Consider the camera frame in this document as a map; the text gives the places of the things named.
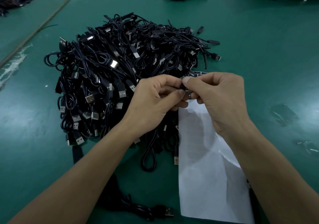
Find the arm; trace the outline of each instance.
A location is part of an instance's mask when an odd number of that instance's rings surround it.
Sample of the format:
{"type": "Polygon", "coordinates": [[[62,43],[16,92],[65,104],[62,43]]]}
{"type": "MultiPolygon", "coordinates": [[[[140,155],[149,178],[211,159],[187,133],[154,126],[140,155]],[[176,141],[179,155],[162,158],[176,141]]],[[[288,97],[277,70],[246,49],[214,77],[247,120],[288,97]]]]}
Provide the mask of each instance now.
{"type": "Polygon", "coordinates": [[[185,77],[192,99],[205,104],[216,132],[236,156],[271,223],[319,223],[319,195],[249,119],[242,77],[185,77]]]}
{"type": "Polygon", "coordinates": [[[141,80],[122,121],[9,223],[86,223],[134,140],[157,127],[169,109],[187,107],[185,92],[174,88],[180,85],[167,75],[141,80]]]}

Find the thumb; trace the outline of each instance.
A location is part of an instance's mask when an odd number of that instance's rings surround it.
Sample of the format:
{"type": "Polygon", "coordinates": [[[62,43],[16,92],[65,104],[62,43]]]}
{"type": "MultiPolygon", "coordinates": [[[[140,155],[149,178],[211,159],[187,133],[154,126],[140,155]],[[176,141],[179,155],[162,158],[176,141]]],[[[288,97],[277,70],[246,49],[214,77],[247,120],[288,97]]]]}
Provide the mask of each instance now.
{"type": "Polygon", "coordinates": [[[168,112],[170,108],[172,108],[174,105],[176,105],[183,99],[184,95],[184,90],[173,91],[160,101],[161,109],[163,109],[165,112],[168,112]]]}
{"type": "Polygon", "coordinates": [[[197,93],[201,98],[207,94],[208,89],[211,87],[211,85],[206,84],[197,77],[190,76],[183,78],[183,85],[185,85],[188,90],[197,93]]]}

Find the person's right hand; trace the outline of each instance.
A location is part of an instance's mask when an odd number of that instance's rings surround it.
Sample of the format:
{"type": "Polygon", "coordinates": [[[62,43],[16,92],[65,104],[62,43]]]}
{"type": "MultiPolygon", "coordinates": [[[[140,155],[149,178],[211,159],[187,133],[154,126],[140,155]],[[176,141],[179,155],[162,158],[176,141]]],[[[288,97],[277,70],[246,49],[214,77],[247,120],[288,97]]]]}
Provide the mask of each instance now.
{"type": "Polygon", "coordinates": [[[223,138],[245,130],[250,124],[244,79],[231,73],[213,72],[199,77],[184,77],[183,84],[193,91],[192,99],[204,103],[216,132],[223,138]]]}

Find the person's left hand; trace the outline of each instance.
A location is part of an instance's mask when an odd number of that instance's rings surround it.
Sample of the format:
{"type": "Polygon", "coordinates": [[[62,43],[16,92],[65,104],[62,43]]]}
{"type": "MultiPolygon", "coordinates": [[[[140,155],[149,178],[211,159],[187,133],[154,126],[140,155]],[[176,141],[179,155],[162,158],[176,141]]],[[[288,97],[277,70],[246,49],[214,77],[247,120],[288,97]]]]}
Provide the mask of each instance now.
{"type": "Polygon", "coordinates": [[[170,75],[141,79],[123,121],[128,122],[139,136],[153,130],[169,110],[188,106],[188,95],[184,90],[176,89],[181,83],[181,79],[170,75]]]}

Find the white paper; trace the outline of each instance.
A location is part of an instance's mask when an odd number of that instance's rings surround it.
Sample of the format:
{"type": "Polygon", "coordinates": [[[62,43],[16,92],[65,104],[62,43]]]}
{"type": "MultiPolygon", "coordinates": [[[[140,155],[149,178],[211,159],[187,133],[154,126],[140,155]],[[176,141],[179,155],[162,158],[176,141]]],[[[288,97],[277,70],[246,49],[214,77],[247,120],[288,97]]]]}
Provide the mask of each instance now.
{"type": "Polygon", "coordinates": [[[178,183],[182,216],[254,224],[246,177],[205,105],[179,108],[178,183]]]}

